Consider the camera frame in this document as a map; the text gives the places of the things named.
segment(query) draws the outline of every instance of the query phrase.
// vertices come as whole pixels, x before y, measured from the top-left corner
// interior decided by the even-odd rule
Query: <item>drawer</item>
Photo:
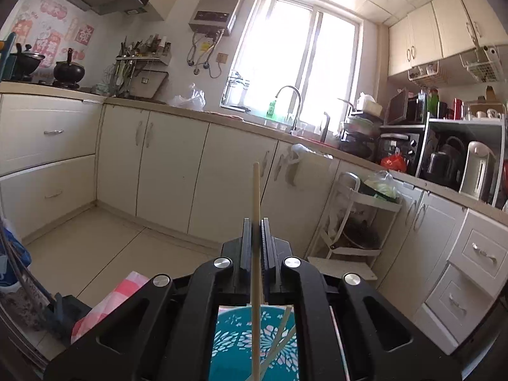
[[[3,215],[21,238],[95,199],[95,155],[0,178]]]
[[[453,265],[425,301],[459,343],[476,328],[493,302]]]
[[[449,261],[491,297],[508,277],[508,228],[468,210]]]
[[[95,153],[99,103],[4,94],[0,108],[0,175]]]
[[[427,305],[423,304],[418,308],[412,321],[420,331],[447,355],[450,355],[459,346],[458,342]]]

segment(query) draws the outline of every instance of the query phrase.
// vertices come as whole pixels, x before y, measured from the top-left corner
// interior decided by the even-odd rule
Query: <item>red can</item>
[[[453,101],[453,119],[462,120],[462,100],[455,99]]]

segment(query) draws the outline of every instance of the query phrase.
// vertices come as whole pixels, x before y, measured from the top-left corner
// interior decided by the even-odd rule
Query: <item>black pot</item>
[[[61,83],[74,84],[85,76],[85,68],[72,62],[73,50],[69,48],[67,51],[67,61],[58,61],[53,69],[53,75]]]
[[[26,50],[22,51],[21,44],[16,43],[17,53],[11,54],[11,56],[16,57],[13,70],[13,78],[16,80],[21,80],[23,77],[31,75],[46,57],[43,54],[32,53],[30,51],[31,45],[29,44],[25,44],[25,48]]]

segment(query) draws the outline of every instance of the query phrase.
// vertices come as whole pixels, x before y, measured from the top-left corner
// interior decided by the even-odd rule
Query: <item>window pane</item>
[[[282,86],[295,85],[311,20],[311,10],[281,0],[275,3],[268,20],[262,11],[235,67],[243,78],[251,81],[244,105],[259,114],[266,113]],[[290,89],[280,94],[275,108],[277,116],[286,116],[291,94]]]
[[[337,98],[347,94],[354,42],[353,24],[323,13],[301,121],[319,127],[326,111],[331,116],[329,130],[337,130],[347,106]]]

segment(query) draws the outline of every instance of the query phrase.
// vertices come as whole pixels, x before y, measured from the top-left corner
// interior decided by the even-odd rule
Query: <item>window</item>
[[[264,117],[282,86],[302,94],[300,127],[319,127],[326,111],[330,129],[338,127],[355,65],[358,24],[318,7],[290,0],[261,0],[248,26],[224,90],[223,104]],[[297,97],[283,90],[273,120],[288,121]]]

